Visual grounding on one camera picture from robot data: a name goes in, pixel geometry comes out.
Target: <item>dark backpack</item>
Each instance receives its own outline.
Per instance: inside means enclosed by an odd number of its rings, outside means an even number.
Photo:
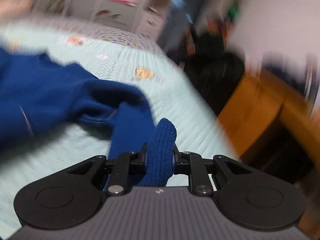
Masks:
[[[186,60],[184,71],[191,83],[218,116],[244,73],[244,61],[224,51],[220,35],[194,37],[195,54]]]

